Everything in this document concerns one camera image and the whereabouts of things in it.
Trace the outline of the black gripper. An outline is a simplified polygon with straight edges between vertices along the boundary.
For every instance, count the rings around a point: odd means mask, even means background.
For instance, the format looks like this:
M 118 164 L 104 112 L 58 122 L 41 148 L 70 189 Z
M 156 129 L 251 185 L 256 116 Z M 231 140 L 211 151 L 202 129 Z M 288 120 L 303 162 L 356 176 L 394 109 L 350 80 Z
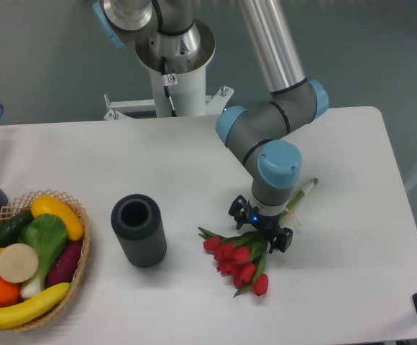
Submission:
M 268 252 L 285 253 L 293 240 L 293 230 L 288 227 L 280 227 L 281 213 L 268 216 L 260 212 L 255 206 L 251 207 L 247 199 L 238 195 L 230 205 L 228 214 L 236 222 L 236 230 L 240 230 L 245 224 L 253 225 L 270 243 Z

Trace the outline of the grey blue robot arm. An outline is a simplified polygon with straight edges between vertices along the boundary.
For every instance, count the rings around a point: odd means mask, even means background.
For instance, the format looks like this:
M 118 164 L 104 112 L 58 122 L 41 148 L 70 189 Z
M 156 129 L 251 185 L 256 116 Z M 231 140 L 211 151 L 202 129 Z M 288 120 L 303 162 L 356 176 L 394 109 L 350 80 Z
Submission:
M 238 197 L 229 214 L 250 224 L 284 252 L 293 232 L 280 225 L 302 164 L 285 137 L 319 118 L 329 106 L 324 87 L 307 79 L 278 1 L 241 1 L 242 16 L 270 92 L 256 111 L 221 106 L 216 133 L 252 176 L 249 198 Z M 210 28 L 195 18 L 190 1 L 97 1 L 93 12 L 109 41 L 135 46 L 152 84 L 159 117 L 203 116 L 214 110 L 206 95 L 206 66 L 214 56 Z

